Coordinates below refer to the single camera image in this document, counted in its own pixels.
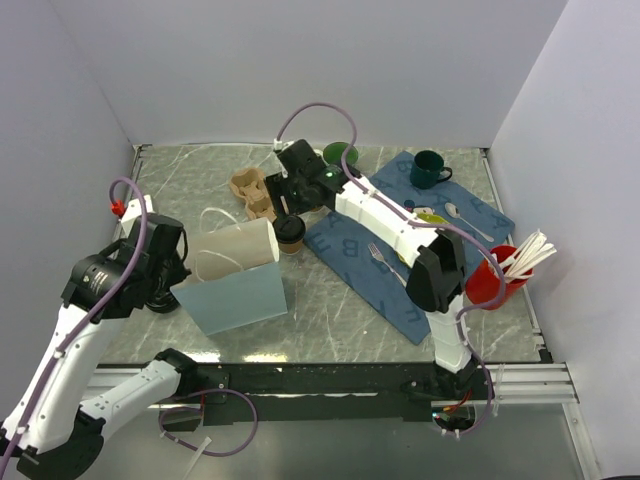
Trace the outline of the black plastic cup lid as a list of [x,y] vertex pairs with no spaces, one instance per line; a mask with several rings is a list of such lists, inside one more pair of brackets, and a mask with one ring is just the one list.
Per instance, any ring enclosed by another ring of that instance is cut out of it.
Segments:
[[278,216],[272,222],[279,243],[293,244],[304,239],[306,224],[297,215]]

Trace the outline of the brown paper cup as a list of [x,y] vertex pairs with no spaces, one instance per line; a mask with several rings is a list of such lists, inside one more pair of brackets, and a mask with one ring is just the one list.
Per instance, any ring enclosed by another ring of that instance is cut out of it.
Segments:
[[285,255],[295,255],[303,247],[303,240],[296,241],[278,241],[280,251]]

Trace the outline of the light blue paper bag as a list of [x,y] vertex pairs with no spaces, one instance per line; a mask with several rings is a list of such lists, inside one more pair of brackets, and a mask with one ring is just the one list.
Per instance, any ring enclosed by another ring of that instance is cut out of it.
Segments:
[[268,219],[240,222],[224,209],[208,207],[188,243],[191,274],[171,293],[205,335],[288,312],[280,251]]

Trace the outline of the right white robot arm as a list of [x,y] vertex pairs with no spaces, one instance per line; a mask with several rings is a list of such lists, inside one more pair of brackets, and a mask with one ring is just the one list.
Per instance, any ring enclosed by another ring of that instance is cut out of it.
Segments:
[[428,224],[391,200],[359,170],[328,165],[304,139],[276,139],[273,151],[283,171],[265,184],[279,217],[319,207],[349,218],[391,247],[409,267],[405,291],[431,329],[439,391],[460,398],[472,386],[469,347],[460,333],[465,251],[461,235],[447,224]]

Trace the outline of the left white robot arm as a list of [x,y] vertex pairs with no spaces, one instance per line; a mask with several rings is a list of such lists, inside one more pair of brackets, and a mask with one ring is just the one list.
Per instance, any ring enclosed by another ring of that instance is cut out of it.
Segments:
[[172,348],[138,374],[86,400],[84,394],[110,342],[136,309],[176,309],[172,286],[189,275],[177,248],[181,222],[150,213],[137,217],[127,237],[80,260],[62,293],[49,346],[12,413],[1,423],[1,464],[17,461],[28,479],[77,479],[104,443],[148,406],[190,400],[197,363]]

